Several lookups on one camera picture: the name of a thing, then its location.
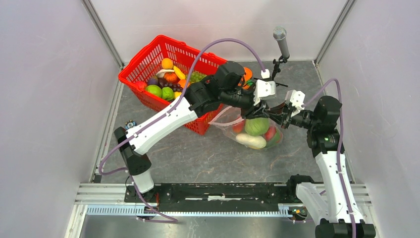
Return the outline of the clear zip top bag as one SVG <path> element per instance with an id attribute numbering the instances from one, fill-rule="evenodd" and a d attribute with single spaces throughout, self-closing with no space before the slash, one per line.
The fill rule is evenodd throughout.
<path id="1" fill-rule="evenodd" d="M 241 110 L 232 106 L 221 110 L 209 124 L 220 129 L 226 137 L 256 150 L 275 147 L 284 138 L 282 131 L 272 120 L 244 119 L 241 117 Z"/>

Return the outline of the white toy radish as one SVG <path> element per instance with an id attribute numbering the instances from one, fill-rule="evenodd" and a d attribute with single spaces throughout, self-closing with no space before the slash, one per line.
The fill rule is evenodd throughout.
<path id="1" fill-rule="evenodd" d="M 262 136 L 252 136 L 247 133 L 237 134 L 235 140 L 240 144 L 254 149 L 262 149 L 267 144 L 266 140 Z"/>

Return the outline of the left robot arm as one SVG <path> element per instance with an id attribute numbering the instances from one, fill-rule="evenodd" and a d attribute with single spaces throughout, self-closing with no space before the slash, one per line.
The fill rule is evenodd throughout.
<path id="1" fill-rule="evenodd" d="M 218 109 L 221 104 L 241 108 L 245 116 L 263 116 L 264 100 L 276 95 L 276 83 L 269 70 L 263 69 L 261 75 L 261 79 L 244 90 L 244 68 L 228 61 L 215 74 L 191 84 L 185 94 L 144 123 L 115 131 L 120 154 L 142 201 L 150 202 L 156 195 L 150 171 L 152 164 L 147 156 L 149 149 L 177 128 Z"/>

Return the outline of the orange red toy mango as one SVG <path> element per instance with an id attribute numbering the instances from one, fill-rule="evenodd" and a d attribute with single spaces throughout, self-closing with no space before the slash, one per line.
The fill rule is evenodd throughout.
<path id="1" fill-rule="evenodd" d="M 233 131 L 235 134 L 241 133 L 241 132 L 244 130 L 245 123 L 246 123 L 246 121 L 245 121 L 245 120 L 243 120 L 243 121 L 241 121 L 241 122 L 239 122 L 239 123 L 236 123 L 235 125 L 233 125 L 233 127 L 232 127 L 232 131 Z"/>

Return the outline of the red plastic basket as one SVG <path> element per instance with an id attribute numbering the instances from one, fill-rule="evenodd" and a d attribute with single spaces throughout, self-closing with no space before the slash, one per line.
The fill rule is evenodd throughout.
<path id="1" fill-rule="evenodd" d="M 167 107 L 170 102 L 146 92 L 139 87 L 138 82 L 146 83 L 155 76 L 162 69 L 161 61 L 164 58 L 170 58 L 174 65 L 186 74 L 199 52 L 200 50 L 188 46 L 185 42 L 177 41 L 165 35 L 158 35 L 131 59 L 129 64 L 119 73 L 118 78 L 121 83 L 130 88 L 142 104 L 159 112 Z M 214 53 L 204 53 L 196 64 L 194 71 L 206 75 L 214 74 L 219 65 L 226 62 L 226 59 Z M 222 104 L 215 111 L 209 112 L 184 126 L 199 135 L 204 135 L 209 128 L 208 122 L 221 111 L 221 108 Z"/>

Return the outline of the green toy cabbage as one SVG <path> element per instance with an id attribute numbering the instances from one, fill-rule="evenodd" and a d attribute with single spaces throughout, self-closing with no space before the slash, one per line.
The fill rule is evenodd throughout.
<path id="1" fill-rule="evenodd" d="M 268 118 L 246 119 L 245 132 L 252 136 L 265 134 L 270 127 Z"/>

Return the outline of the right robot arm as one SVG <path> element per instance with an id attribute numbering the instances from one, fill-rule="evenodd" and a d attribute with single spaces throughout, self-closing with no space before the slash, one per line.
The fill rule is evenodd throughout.
<path id="1" fill-rule="evenodd" d="M 337 130 L 342 103 L 322 96 L 313 111 L 297 111 L 291 103 L 268 110 L 269 117 L 287 128 L 295 125 L 307 130 L 307 144 L 321 171 L 326 198 L 308 179 L 286 188 L 292 202 L 305 205 L 315 223 L 317 238 L 374 238 L 373 224 L 364 221 L 356 204 L 346 169 L 342 136 Z"/>

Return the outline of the red toy apple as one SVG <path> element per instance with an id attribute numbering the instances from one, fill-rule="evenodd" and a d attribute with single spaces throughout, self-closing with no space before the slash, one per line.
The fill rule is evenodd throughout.
<path id="1" fill-rule="evenodd" d="M 275 126 L 270 126 L 268 131 L 264 134 L 264 138 L 267 142 L 269 142 L 277 133 L 277 129 Z"/>

